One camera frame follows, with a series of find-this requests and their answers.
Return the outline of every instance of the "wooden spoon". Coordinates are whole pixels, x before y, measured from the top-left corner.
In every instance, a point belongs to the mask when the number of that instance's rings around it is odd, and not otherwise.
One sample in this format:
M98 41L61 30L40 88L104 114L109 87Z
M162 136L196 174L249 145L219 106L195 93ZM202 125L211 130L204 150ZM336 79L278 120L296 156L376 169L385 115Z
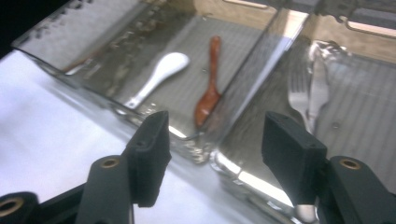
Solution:
M210 39L210 78L209 86L202 96L201 100L195 107L195 125L200 127L204 124L207 116L212 112L220 98L216 88L216 76L218 72L218 59L221 40L219 36L213 36Z

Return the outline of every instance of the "white ceramic spoon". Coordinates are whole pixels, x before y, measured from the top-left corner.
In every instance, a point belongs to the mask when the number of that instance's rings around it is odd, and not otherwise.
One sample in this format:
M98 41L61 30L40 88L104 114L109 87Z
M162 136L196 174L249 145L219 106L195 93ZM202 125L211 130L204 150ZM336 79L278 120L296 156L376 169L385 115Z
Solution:
M166 54L157 63L145 86L124 105L128 108L136 109L161 82L179 72L189 62L190 59L185 54L177 52Z

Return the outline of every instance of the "silverware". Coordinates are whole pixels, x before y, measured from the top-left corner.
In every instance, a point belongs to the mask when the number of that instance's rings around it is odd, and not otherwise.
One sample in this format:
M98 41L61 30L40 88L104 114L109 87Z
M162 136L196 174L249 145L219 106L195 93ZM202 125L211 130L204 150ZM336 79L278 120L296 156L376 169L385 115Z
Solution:
M320 55L323 60L326 61L335 61L337 60L337 57L339 55L347 54L347 48L339 46L334 41L325 42L320 40L314 40L308 52L308 57L311 62L315 60L315 55L318 50L320 51Z
M182 70L189 62L190 59L185 54L176 52L166 54L157 63L145 86L124 105L136 109L160 83Z
M327 80L326 64L320 53L315 51L313 62L313 73L311 78L311 88L309 94L308 120L310 130L313 132L316 128L316 121L320 109L329 101L329 83Z
M308 74L302 71L290 73L288 79L288 92L290 106L300 113L306 130L312 133L311 125L307 117L309 107Z
M218 35L213 36L210 39L210 78L209 86L206 92L198 101L194 111L194 120L196 127L201 127L206 118L210 115L216 103L220 99L220 94L216 87L216 79L218 75L218 61L220 52L221 38Z

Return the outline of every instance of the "bolt hole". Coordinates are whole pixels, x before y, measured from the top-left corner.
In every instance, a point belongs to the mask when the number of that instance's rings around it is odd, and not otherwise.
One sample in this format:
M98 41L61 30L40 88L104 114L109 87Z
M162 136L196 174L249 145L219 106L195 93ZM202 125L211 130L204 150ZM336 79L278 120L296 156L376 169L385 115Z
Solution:
M12 208L13 206L15 206L16 204L17 203L15 203L15 202L5 203L0 206L0 211L6 211L6 210Z
M345 166L348 169L351 170L359 170L361 168L361 165L358 164L355 161L352 160L348 160L348 159L342 159L340 160L341 165Z
M23 198L10 198L0 202L0 217L8 216L20 209L23 205Z
M120 161L117 159L108 159L108 160L105 160L102 162L102 167L103 168L111 168L111 167L118 165L119 163L120 163Z

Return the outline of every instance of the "compartment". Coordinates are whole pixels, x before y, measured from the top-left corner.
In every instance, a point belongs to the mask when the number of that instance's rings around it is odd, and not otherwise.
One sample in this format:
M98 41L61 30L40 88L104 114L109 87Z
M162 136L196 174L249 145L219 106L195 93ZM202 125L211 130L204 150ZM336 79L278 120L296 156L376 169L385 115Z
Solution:
M379 35L376 31L381 27L350 29L347 19L338 22L332 15L321 15L323 10L318 7L305 20L230 131L219 143L211 142L216 149L212 164L226 189L280 223L291 223L295 215L289 198L262 162L264 116L275 111L304 126L290 106L288 79L295 73L312 78L314 52L324 61L329 85L329 101L320 110L314 136L328 147L328 158L343 155L361 160L390 192L396 192L396 39Z
M221 37L217 86L223 98L229 97L228 89L238 88L232 83L249 79L243 87L249 88L266 61L271 58L266 68L270 70L279 58L272 56L273 48L280 54L288 45L290 39L283 36L288 14L280 10L285 4L71 1L18 39L14 47L134 125L151 113L168 110L175 148L189 148L195 160L202 162L207 153L198 139L207 124L196 128L193 112L208 85L210 38ZM149 80L161 57L173 51L186 54L190 64L162 82L138 108L125 106ZM259 61L249 56L261 53ZM241 72L240 67L253 63L259 64L248 74ZM239 107L240 103L227 104Z

